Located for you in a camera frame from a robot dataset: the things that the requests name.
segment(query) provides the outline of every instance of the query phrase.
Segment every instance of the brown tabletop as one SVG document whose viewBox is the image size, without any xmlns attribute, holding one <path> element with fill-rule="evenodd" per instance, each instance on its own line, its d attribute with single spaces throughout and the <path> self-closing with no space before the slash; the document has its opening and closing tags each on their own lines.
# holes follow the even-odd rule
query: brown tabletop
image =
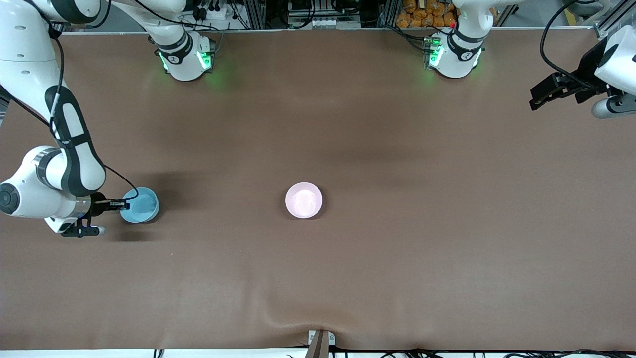
<svg viewBox="0 0 636 358">
<path fill-rule="evenodd" d="M 145 36 L 64 36 L 98 153 L 162 212 L 61 238 L 0 217 L 0 348 L 636 350 L 636 120 L 528 106 L 540 31 L 462 80 L 391 32 L 229 34 L 180 83 Z M 553 31 L 575 68 L 593 31 Z M 47 129 L 11 106 L 8 178 Z M 315 220 L 284 209 L 318 185 Z M 104 193 L 128 187 L 109 175 Z"/>
</svg>

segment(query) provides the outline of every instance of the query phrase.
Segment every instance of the table surface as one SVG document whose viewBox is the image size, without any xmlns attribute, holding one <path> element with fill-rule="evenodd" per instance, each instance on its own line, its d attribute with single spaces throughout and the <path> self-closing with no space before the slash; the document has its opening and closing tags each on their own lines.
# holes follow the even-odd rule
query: table surface
<svg viewBox="0 0 636 358">
<path fill-rule="evenodd" d="M 63 36 L 105 163 L 154 189 L 151 224 L 98 238 L 0 217 L 0 348 L 636 350 L 636 120 L 532 112 L 540 31 L 494 31 L 442 78 L 385 31 L 229 34 L 173 80 L 145 36 Z M 550 33 L 565 68 L 593 31 Z M 9 177 L 48 131 L 11 106 Z M 309 181 L 326 207 L 285 211 Z M 109 175 L 103 192 L 121 197 Z"/>
</svg>

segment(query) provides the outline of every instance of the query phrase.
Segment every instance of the black joint cap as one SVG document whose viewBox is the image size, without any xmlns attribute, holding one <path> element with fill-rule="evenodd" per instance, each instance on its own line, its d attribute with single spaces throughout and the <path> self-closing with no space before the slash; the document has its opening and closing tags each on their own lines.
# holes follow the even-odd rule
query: black joint cap
<svg viewBox="0 0 636 358">
<path fill-rule="evenodd" d="M 20 206 L 20 194 L 11 184 L 0 185 L 0 211 L 6 214 L 13 214 Z"/>
</svg>

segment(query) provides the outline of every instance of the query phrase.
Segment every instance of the light blue bowl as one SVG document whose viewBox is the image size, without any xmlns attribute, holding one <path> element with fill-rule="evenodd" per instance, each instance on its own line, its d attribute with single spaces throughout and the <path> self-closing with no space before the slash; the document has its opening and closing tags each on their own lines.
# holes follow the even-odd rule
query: light blue bowl
<svg viewBox="0 0 636 358">
<path fill-rule="evenodd" d="M 159 199 L 155 192 L 148 188 L 137 188 L 139 196 L 135 199 L 128 200 L 130 209 L 120 210 L 120 215 L 127 222 L 138 224 L 153 220 L 159 212 Z M 131 190 L 123 197 L 135 196 L 135 190 Z"/>
</svg>

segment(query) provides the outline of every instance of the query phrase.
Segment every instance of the brown table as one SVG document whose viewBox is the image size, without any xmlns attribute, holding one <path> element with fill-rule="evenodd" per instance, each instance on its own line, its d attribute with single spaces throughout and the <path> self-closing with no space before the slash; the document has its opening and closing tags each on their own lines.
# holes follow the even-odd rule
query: brown table
<svg viewBox="0 0 636 358">
<path fill-rule="evenodd" d="M 144 36 L 64 36 L 104 159 L 146 225 L 69 239 L 0 217 L 1 348 L 636 350 L 636 120 L 531 112 L 540 31 L 495 31 L 465 79 L 390 32 L 230 34 L 179 83 Z M 553 31 L 574 68 L 592 31 Z M 51 143 L 11 106 L 0 173 Z M 295 220 L 283 197 L 326 197 Z M 128 188 L 110 175 L 104 192 Z"/>
</svg>

